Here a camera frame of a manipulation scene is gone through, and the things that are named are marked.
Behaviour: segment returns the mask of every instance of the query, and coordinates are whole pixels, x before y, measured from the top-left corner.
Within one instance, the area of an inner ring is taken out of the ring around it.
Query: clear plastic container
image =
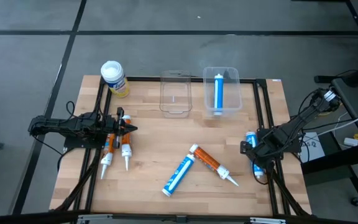
[[[223,76],[223,107],[214,107],[215,75]],[[242,108],[239,72],[231,67],[206,67],[203,71],[204,78],[204,103],[209,115],[217,116],[215,112],[221,112],[221,116],[229,116]]]
[[[160,110],[166,118],[186,118],[191,104],[191,75],[189,71],[161,73]]]

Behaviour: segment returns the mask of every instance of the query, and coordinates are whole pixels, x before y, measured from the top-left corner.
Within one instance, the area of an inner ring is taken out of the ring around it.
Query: butcher block tabletop
[[[100,76],[85,75],[76,102],[75,114],[92,111]],[[160,105],[160,82],[129,82],[130,94],[111,99],[109,112],[121,106],[138,127],[131,133],[132,157],[129,170],[121,150],[117,149],[104,179],[101,165],[94,187],[92,212],[187,214],[187,215],[272,215],[267,185],[258,184],[252,175],[250,160],[240,154],[240,142],[248,131],[259,127],[251,84],[241,84],[243,108],[228,118],[214,119],[204,108],[202,83],[191,83],[193,108],[187,118],[165,118]],[[267,80],[267,89],[274,123],[282,124],[290,117],[280,80]],[[106,96],[105,87],[102,103]],[[264,121],[267,124],[263,93],[260,89]],[[171,197],[162,193],[163,186],[180,162],[197,143],[224,165],[239,187],[222,180],[200,161],[195,161]],[[80,176],[84,149],[75,149],[63,159],[58,173],[50,208],[58,207],[73,190]],[[282,161],[285,183],[295,199],[311,212],[299,161],[285,154]],[[275,189],[279,210],[282,202]],[[80,208],[85,207],[86,185]]]

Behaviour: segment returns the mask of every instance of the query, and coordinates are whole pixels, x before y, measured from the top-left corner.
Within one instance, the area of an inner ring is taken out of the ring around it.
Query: orange caulk tube
[[[114,140],[114,134],[108,134],[106,138],[106,143],[104,144],[104,148],[103,148],[103,157],[100,161],[100,164],[103,165],[100,179],[103,179],[107,166],[111,165],[112,154],[114,153],[114,148],[112,146],[113,140]]]
[[[125,121],[125,123],[130,124],[131,123],[131,116],[124,115],[122,117]],[[122,157],[125,158],[125,168],[128,171],[128,163],[129,158],[132,157],[132,150],[131,150],[131,134],[128,133],[122,137]]]
[[[190,152],[193,153],[199,160],[204,162],[208,168],[218,173],[222,179],[230,180],[233,184],[238,186],[237,182],[229,175],[230,172],[197,144],[194,144],[190,148]]]

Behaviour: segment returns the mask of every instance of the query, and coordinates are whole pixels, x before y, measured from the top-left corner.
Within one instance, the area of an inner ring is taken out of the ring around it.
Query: gray floor
[[[353,3],[358,12],[358,1]],[[79,0],[0,0],[0,29],[70,30],[79,5]],[[357,26],[343,3],[289,0],[88,0],[80,24],[80,30],[235,29],[357,30]],[[27,126],[44,112],[67,40],[67,36],[0,36],[0,141],[6,144],[0,151],[0,215],[10,212],[33,142]],[[107,60],[121,62],[129,76],[158,76],[175,69],[200,76],[204,67],[228,66],[236,67],[242,78],[280,78],[290,114],[295,114],[307,93],[324,86],[315,84],[313,76],[358,68],[358,38],[78,36],[54,117],[68,116],[65,103],[76,100],[82,76],[99,75]],[[343,112],[310,126],[335,121]],[[356,131],[355,127],[340,130],[338,139]],[[61,149],[63,138],[49,134],[45,142]],[[56,163],[57,155],[43,147],[24,213],[47,211]],[[358,221],[358,207],[348,203],[356,196],[350,180],[309,186],[308,195],[315,215]]]

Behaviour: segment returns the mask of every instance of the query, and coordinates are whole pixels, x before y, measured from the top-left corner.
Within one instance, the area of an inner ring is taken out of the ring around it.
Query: blue caulk tube
[[[175,173],[168,180],[168,183],[165,184],[162,192],[170,197],[175,191],[176,187],[178,187],[180,181],[186,175],[187,171],[190,169],[191,165],[193,165],[195,157],[193,155],[188,154],[185,159],[181,162],[179,167],[176,169]]]
[[[215,75],[215,89],[214,89],[214,115],[222,115],[223,107],[223,76],[221,74]]]
[[[251,144],[253,148],[255,148],[256,145],[258,145],[256,134],[254,132],[247,132],[246,141],[249,144]],[[259,179],[260,177],[262,177],[264,175],[264,170],[262,170],[259,166],[254,164],[254,167],[252,169],[254,171],[256,178]]]

